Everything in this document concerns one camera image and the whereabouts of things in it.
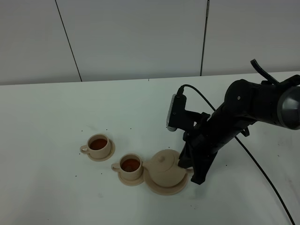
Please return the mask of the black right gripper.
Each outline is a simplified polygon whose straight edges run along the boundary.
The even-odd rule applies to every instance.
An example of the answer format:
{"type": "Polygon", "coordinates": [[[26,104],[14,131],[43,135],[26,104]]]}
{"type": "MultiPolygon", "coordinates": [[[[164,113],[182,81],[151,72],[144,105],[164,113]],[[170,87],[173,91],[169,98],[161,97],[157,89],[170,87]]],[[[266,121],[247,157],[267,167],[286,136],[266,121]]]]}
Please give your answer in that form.
{"type": "Polygon", "coordinates": [[[217,152],[237,134],[248,136],[248,126],[252,124],[253,119],[248,117],[229,112],[214,112],[198,128],[185,133],[185,145],[180,153],[178,166],[184,169],[193,168],[191,181],[201,185],[205,182],[217,152]]]}

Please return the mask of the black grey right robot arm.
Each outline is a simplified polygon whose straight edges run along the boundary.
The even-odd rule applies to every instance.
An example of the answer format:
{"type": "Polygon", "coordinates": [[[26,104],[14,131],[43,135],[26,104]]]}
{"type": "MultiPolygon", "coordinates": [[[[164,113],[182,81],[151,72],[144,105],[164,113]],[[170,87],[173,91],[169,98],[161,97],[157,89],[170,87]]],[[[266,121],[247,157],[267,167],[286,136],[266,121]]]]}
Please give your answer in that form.
{"type": "Polygon", "coordinates": [[[196,127],[183,128],[186,144],[178,165],[192,167],[191,181],[201,185],[218,151],[239,133],[249,136],[249,125],[260,121],[292,130],[300,128],[300,77],[294,75],[276,84],[237,80],[212,115],[201,113],[198,118],[196,127]]]}

